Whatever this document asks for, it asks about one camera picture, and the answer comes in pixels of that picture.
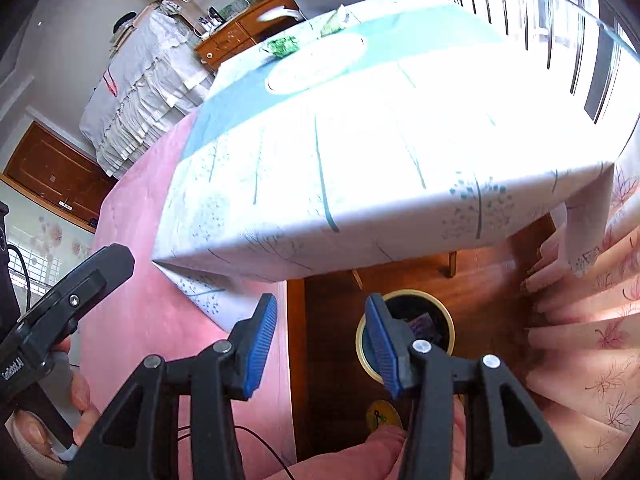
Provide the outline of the left hand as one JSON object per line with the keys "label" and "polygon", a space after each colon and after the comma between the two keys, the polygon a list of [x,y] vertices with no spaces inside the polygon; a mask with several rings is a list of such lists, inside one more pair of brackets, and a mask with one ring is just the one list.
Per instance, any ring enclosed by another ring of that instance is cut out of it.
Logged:
{"label": "left hand", "polygon": [[33,463],[40,460],[58,468],[69,463],[100,416],[87,379],[70,362],[71,346],[67,337],[54,347],[52,370],[35,383],[6,424]]}

